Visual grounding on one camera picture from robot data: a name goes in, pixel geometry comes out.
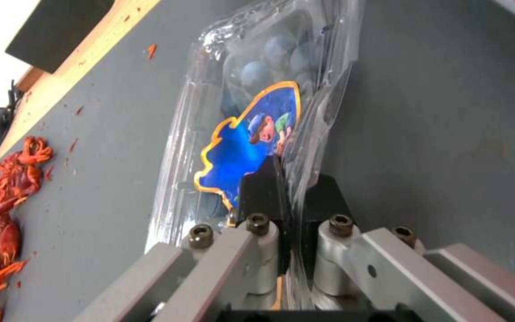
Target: hex socket bolt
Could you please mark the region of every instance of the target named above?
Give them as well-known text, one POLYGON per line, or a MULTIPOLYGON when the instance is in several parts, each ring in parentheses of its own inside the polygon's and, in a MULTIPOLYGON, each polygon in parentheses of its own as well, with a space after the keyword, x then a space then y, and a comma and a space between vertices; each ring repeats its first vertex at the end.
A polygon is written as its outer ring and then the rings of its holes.
POLYGON ((256 236, 264 236, 270 230, 270 219, 261 212, 251 214, 246 219, 246 229, 256 236))
POLYGON ((417 244, 417 236, 414 234, 413 230, 407 226, 397 226, 393 228, 393 234, 412 249, 414 249, 417 244))
POLYGON ((337 237, 349 237, 353 233, 353 220, 346 215, 333 215, 329 218, 329 231, 337 237))
POLYGON ((198 224, 188 234, 188 243, 193 249, 205 249, 212 246, 214 242, 214 232, 207 224, 198 224))

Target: cartoon character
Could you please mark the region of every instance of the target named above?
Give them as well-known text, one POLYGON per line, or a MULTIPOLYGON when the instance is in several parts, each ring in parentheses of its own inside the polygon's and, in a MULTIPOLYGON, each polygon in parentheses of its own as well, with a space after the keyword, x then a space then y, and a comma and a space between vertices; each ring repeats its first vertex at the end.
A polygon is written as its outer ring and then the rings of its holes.
POLYGON ((287 112, 274 118, 265 113, 256 114, 249 122, 249 142, 256 144, 259 141, 271 143, 272 150, 277 155, 282 155, 286 140, 294 126, 292 113, 287 112))
POLYGON ((262 90, 240 116, 216 126, 200 153, 204 169, 194 174, 196 189, 219 194, 230 211, 237 208, 243 176, 258 171, 268 155, 282 155, 300 115, 296 82, 282 81, 262 90))

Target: plastic bag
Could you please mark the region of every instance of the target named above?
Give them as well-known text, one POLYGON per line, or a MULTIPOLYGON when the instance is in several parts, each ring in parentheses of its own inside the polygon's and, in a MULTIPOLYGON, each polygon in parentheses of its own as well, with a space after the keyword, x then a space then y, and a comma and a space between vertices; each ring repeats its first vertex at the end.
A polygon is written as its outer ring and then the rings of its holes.
MULTIPOLYGON (((283 141, 272 147, 272 153, 282 155, 292 226, 297 228, 292 233, 299 240, 305 192, 317 181, 327 135, 357 61, 363 4, 364 0, 264 1, 240 9, 202 33, 190 50, 145 251, 157 242, 178 245, 201 222, 218 232, 225 226, 236 205, 235 189, 228 193, 203 189, 199 173, 208 169, 208 162, 200 151, 207 152, 217 124, 244 117, 256 94, 282 81, 298 84, 299 122, 290 127, 294 123, 287 118, 270 120, 281 130, 280 137, 274 134, 275 142, 258 137, 263 127, 253 126, 253 120, 244 125, 251 140, 259 141, 253 143, 255 148, 283 141)), ((253 116, 260 122, 265 117, 253 116)), ((292 309, 311 309, 299 254, 299 243, 294 243, 285 279, 287 303, 292 309)))

